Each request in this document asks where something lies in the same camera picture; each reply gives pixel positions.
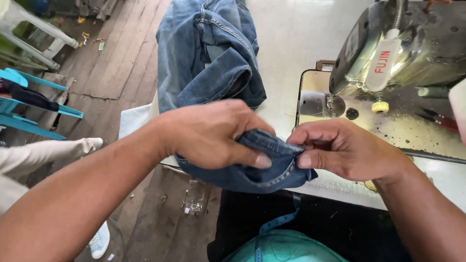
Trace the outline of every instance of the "teal shirt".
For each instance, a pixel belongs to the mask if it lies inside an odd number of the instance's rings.
[[[223,262],[254,262],[258,237],[251,239]],[[275,229],[259,237],[263,262],[348,262],[319,241],[294,230]]]

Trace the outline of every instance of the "tape measure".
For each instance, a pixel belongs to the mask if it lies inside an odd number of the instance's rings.
[[[290,222],[291,220],[295,219],[296,214],[301,207],[301,197],[298,194],[293,193],[293,202],[295,203],[295,212],[287,215],[283,215],[281,217],[277,217],[272,221],[269,221],[262,225],[259,229],[259,236],[256,238],[256,252],[255,252],[255,262],[262,262],[262,253],[260,252],[260,244],[259,240],[260,237],[265,235],[268,231],[279,227],[285,223]]]

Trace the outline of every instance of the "person's lap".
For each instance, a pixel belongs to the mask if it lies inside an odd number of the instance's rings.
[[[215,240],[207,245],[209,261],[223,260],[256,237],[264,223],[294,211],[293,197],[286,190],[272,194],[223,190]],[[350,261],[411,261],[383,210],[302,194],[296,218],[278,228],[302,232]]]

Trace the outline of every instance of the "fingernail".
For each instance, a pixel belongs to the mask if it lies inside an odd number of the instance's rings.
[[[299,168],[311,168],[311,157],[308,155],[303,155],[298,158],[298,167]]]
[[[264,169],[264,168],[269,168],[272,166],[272,160],[268,158],[268,156],[264,153],[259,154],[259,156],[256,159],[256,164],[254,167]]]

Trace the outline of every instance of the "blue denim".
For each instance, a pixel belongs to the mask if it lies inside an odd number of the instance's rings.
[[[255,27],[243,2],[173,0],[156,38],[160,113],[224,98],[255,109],[267,98]]]
[[[246,165],[231,165],[218,170],[206,170],[189,164],[182,156],[175,157],[186,173],[236,192],[271,193],[283,188],[300,187],[306,181],[317,178],[314,169],[301,169],[296,165],[295,158],[304,151],[302,147],[288,144],[262,130],[244,132],[237,141],[265,153],[272,160],[272,166],[257,169]]]
[[[256,109],[267,98],[257,67],[256,31],[244,2],[172,0],[156,38],[160,113],[225,98],[242,99]],[[238,142],[268,155],[272,167],[205,170],[175,157],[193,177],[237,192],[271,193],[317,177],[313,169],[297,167],[301,147],[261,130],[245,132]]]

